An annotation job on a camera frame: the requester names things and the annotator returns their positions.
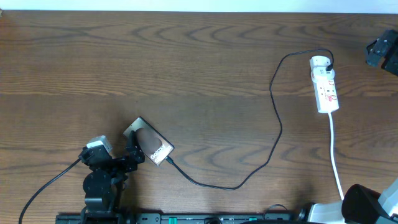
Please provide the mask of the white power strip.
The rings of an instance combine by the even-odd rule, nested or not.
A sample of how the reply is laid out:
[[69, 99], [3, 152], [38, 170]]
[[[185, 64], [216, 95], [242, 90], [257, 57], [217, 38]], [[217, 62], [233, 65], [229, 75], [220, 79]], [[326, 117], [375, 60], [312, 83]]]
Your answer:
[[334, 70], [326, 71], [326, 67], [317, 66], [311, 72], [319, 113], [327, 114], [339, 109], [334, 77]]

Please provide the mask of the white USB wall charger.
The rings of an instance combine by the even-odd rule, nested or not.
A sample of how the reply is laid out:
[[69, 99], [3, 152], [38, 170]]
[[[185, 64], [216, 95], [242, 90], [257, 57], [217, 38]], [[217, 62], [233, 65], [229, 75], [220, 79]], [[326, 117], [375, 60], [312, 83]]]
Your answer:
[[310, 59], [310, 68], [316, 74], [334, 73], [331, 65], [331, 60], [326, 56], [316, 55]]

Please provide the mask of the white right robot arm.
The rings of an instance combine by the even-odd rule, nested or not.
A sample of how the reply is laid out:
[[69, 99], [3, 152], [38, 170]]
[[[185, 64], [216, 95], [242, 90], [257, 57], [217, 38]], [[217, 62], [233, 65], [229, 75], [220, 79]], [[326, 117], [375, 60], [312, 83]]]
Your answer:
[[333, 63], [333, 57], [313, 56], [310, 59], [310, 76], [317, 110], [321, 114], [327, 114], [330, 122], [330, 160], [340, 201], [314, 203], [309, 208], [301, 209], [297, 220], [305, 223], [397, 223], [397, 181], [382, 193], [359, 184], [351, 186], [346, 193], [343, 193], [335, 163], [332, 112], [339, 109], [339, 102]]

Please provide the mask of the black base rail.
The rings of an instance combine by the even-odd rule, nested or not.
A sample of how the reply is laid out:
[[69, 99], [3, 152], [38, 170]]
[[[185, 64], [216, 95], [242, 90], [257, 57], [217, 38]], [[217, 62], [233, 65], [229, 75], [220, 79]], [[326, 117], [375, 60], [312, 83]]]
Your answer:
[[126, 218], [105, 217], [86, 213], [81, 215], [58, 215], [56, 224], [74, 223], [135, 223], [135, 224], [239, 224], [239, 223], [305, 223], [305, 220], [296, 220], [291, 213], [261, 214], [159, 214], [138, 213]]

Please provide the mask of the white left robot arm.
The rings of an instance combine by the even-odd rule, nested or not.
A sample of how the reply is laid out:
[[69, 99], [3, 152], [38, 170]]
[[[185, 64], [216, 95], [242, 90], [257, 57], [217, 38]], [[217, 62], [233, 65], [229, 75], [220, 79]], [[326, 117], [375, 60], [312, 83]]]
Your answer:
[[134, 215], [119, 207], [127, 174], [145, 161], [136, 132], [127, 135], [127, 154], [118, 158], [110, 155], [112, 147], [106, 136], [91, 139], [78, 158], [91, 173], [83, 181], [86, 207], [81, 211], [82, 223], [134, 223]]

